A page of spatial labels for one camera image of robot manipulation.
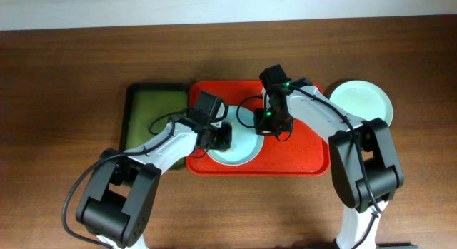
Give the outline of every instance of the plate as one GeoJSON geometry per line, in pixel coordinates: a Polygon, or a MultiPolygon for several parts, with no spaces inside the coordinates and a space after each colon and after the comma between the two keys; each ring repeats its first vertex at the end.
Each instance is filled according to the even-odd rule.
{"type": "MultiPolygon", "coordinates": [[[[254,159],[262,149],[263,136],[256,134],[253,128],[242,126],[236,119],[238,106],[229,106],[227,117],[223,120],[232,127],[232,140],[227,151],[208,150],[208,155],[217,163],[227,166],[239,166],[254,159]]],[[[243,123],[253,126],[254,114],[252,111],[240,107],[239,117],[243,123]]]]}
{"type": "Polygon", "coordinates": [[[330,95],[330,101],[349,113],[367,121],[383,119],[391,125],[393,107],[386,93],[367,81],[348,81],[338,86],[330,95]]]}

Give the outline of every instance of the brown table surface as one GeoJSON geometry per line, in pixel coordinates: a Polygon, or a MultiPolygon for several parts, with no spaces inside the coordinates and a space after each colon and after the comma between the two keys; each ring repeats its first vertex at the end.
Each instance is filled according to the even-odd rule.
{"type": "MultiPolygon", "coordinates": [[[[64,232],[61,207],[82,171],[117,147],[130,83],[257,79],[277,63],[323,88],[354,78],[389,95],[405,183],[376,241],[457,246],[457,16],[7,31],[0,56],[2,248],[97,248],[64,232]]],[[[88,235],[74,220],[81,194],[69,222],[88,235]]],[[[342,213],[330,171],[170,171],[145,234],[152,248],[288,248],[331,241],[342,213]]]]}

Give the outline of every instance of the red mat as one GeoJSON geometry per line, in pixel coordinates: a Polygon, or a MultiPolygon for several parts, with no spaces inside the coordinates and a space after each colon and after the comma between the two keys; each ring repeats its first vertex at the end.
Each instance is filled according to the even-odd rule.
{"type": "MultiPolygon", "coordinates": [[[[194,107],[203,90],[221,97],[229,106],[237,106],[245,98],[261,94],[262,88],[260,81],[200,81],[191,88],[189,105],[194,107]]],[[[254,112],[263,108],[263,101],[251,99],[243,107],[254,112]]],[[[328,170],[330,155],[328,145],[307,125],[295,120],[293,134],[287,141],[266,136],[260,153],[248,163],[225,166],[209,156],[200,159],[188,156],[186,165],[192,173],[204,176],[319,176],[328,170]]]]}

